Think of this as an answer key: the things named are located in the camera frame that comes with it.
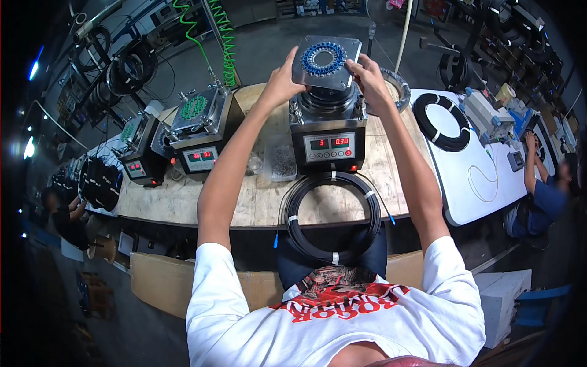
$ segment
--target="control panel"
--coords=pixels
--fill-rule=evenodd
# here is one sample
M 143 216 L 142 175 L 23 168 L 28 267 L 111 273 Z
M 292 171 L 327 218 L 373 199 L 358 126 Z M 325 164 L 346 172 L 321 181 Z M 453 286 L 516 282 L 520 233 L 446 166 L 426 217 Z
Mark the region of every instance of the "control panel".
M 139 179 L 141 177 L 146 177 L 147 174 L 143 170 L 143 165 L 138 160 L 133 160 L 132 162 L 127 162 L 124 164 L 126 171 L 128 172 L 131 179 Z
M 355 133 L 306 135 L 306 162 L 355 158 Z
M 190 172 L 211 170 L 218 159 L 216 147 L 206 147 L 182 152 Z

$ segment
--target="white pipe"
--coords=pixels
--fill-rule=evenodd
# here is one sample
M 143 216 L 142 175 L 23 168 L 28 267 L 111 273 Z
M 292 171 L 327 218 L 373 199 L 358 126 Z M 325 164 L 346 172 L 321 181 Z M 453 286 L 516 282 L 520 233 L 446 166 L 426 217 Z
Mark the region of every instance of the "white pipe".
M 406 21 L 404 23 L 404 31 L 402 33 L 402 42 L 400 44 L 400 53 L 397 56 L 396 73 L 400 69 L 400 61 L 402 61 L 403 46 L 406 44 L 407 28 L 410 25 L 411 3 L 412 2 L 413 2 L 413 0 L 408 0 L 408 2 L 407 2 Z
M 70 138 L 72 138 L 73 140 L 75 140 L 79 145 L 81 145 L 82 147 L 86 148 L 86 150 L 89 150 L 84 144 L 81 144 L 81 142 L 78 139 L 75 139 L 75 137 L 73 135 L 71 135 L 69 133 L 69 131 L 65 130 L 63 128 L 63 126 L 61 126 L 59 123 L 57 123 L 57 121 L 53 118 L 53 116 L 51 116 L 51 114 L 41 105 L 41 103 L 38 100 L 34 100 L 33 103 L 35 103 L 37 105 L 39 105 L 39 107 L 43 110 L 43 112 L 45 112 L 45 114 L 51 119 L 51 121 L 53 121 L 55 123 L 55 125 L 59 126 L 59 128 L 61 130 L 63 130 L 67 135 L 69 135 Z M 29 112 L 26 113 L 27 118 L 29 117 L 29 113 L 31 112 L 31 108 L 33 107 L 33 103 L 31 103 L 31 106 L 29 107 Z

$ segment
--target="cardboard box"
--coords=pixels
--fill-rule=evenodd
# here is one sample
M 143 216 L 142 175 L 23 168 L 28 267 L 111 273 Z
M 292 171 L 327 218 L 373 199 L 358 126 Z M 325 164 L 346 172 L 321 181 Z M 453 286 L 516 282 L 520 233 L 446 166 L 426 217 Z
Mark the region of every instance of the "cardboard box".
M 422 251 L 387 257 L 386 279 L 421 289 L 424 257 Z M 281 302 L 284 289 L 273 271 L 238 271 L 242 291 L 251 311 Z M 193 261 L 131 252 L 130 285 L 143 302 L 185 319 L 194 280 Z

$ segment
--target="electrical equipment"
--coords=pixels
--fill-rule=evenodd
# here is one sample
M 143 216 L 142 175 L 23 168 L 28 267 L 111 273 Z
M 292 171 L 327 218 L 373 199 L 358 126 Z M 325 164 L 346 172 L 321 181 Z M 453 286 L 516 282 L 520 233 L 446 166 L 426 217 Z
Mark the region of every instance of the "electrical equipment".
M 245 115 L 234 94 L 219 80 L 201 93 L 180 92 L 180 97 L 182 103 L 171 127 L 163 126 L 163 139 L 169 141 L 185 175 L 203 181 Z
M 129 178 L 143 187 L 157 187 L 163 183 L 169 161 L 151 149 L 159 121 L 146 112 L 139 112 L 125 125 L 120 140 L 123 150 L 114 153 L 124 166 Z
M 495 140 L 508 140 L 514 118 L 503 107 L 495 110 L 487 98 L 471 88 L 465 90 L 464 112 L 475 127 L 481 145 Z
M 524 168 L 524 158 L 522 157 L 522 153 L 515 151 L 508 153 L 508 161 L 510 166 L 512 167 L 512 171 L 517 172 Z
M 289 128 L 300 174 L 356 172 L 365 160 L 365 99 L 345 68 L 361 41 L 306 36 L 292 67 L 295 83 L 311 85 L 289 101 Z

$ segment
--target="man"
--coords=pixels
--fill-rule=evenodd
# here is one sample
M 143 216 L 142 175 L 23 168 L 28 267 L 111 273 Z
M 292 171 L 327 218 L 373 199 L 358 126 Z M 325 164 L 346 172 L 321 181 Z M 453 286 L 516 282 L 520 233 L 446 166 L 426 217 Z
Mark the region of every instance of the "man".
M 43 208 L 51 215 L 59 235 L 82 251 L 92 251 L 103 223 L 96 216 L 85 213 L 87 201 L 80 201 L 80 197 L 77 196 L 68 206 L 63 206 L 58 192 L 53 187 L 46 187 L 41 192 Z
M 524 184 L 532 196 L 523 199 L 506 213 L 504 227 L 508 235 L 517 238 L 540 235 L 563 213 L 571 196 L 578 194 L 577 157 L 567 153 L 558 164 L 556 179 L 548 174 L 537 155 L 538 138 L 532 131 L 525 135 L 528 157 L 524 168 Z M 534 166 L 540 174 L 534 175 Z
M 402 158 L 397 168 L 424 252 L 424 291 L 388 284 L 369 269 L 322 264 L 286 289 L 282 303 L 249 311 L 228 232 L 247 168 L 244 153 L 272 110 L 306 91 L 291 81 L 296 50 L 272 72 L 198 200 L 198 249 L 185 321 L 191 366 L 469 365 L 485 342 L 478 288 L 444 222 L 434 174 L 379 66 L 363 54 L 363 65 L 348 60 L 346 67 L 380 116 L 394 155 Z

